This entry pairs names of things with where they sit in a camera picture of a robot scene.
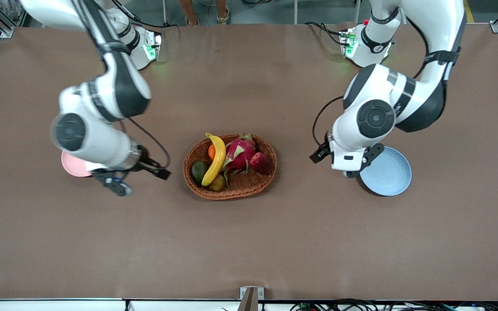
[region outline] wicker basket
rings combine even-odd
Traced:
[[[247,174],[245,172],[236,174],[229,178],[231,190],[225,189],[224,191],[219,193],[212,192],[205,189],[204,187],[197,187],[191,176],[192,165],[199,160],[205,162],[208,165],[212,163],[207,154],[209,147],[211,146],[211,140],[209,138],[206,138],[205,140],[201,140],[199,143],[193,146],[184,160],[184,179],[188,187],[196,195],[199,195],[203,199],[208,200],[237,199],[239,197],[248,197],[250,195],[254,195],[263,191],[274,178],[276,169],[278,167],[278,161],[274,149],[266,140],[263,140],[259,136],[255,136],[253,134],[251,134],[251,136],[255,141],[257,152],[260,151],[266,154],[272,159],[272,163],[274,163],[274,171],[270,175],[261,175],[253,170],[249,170]],[[225,144],[238,137],[239,134],[220,136]]]

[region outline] brown table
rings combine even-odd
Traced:
[[[423,43],[402,26],[385,64],[412,75]],[[61,168],[49,138],[65,87],[102,73],[83,33],[16,29],[0,42],[0,298],[498,300],[498,35],[466,27],[447,107],[430,128],[385,144],[411,162],[398,197],[375,197],[313,165],[318,110],[358,68],[304,25],[168,29],[142,71],[152,105],[136,118],[172,154],[168,181],[132,174],[129,198]],[[342,113],[319,123],[322,135]],[[182,161],[214,134],[269,140],[278,174],[261,195],[211,202]],[[162,159],[133,126],[128,132]]]

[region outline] red apple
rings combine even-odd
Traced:
[[[274,164],[268,155],[257,152],[249,161],[249,166],[259,174],[270,175],[274,171]]]

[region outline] orange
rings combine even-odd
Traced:
[[[214,160],[215,154],[216,154],[216,149],[215,149],[214,145],[212,144],[209,147],[209,158],[211,158],[211,160]]]

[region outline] floor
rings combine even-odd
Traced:
[[[201,25],[216,23],[214,0],[193,0],[195,12]],[[488,22],[498,16],[498,0],[467,0],[471,14],[468,22]],[[126,7],[144,22],[162,25],[164,22],[161,0],[132,0]],[[308,21],[337,24],[354,20],[354,0],[299,0],[298,23]],[[166,0],[169,24],[185,25],[184,14],[177,0]],[[272,23],[293,24],[293,0],[261,0],[258,4],[245,4],[241,0],[229,0],[231,21],[236,24]],[[364,0],[359,21],[370,15],[370,3]]]

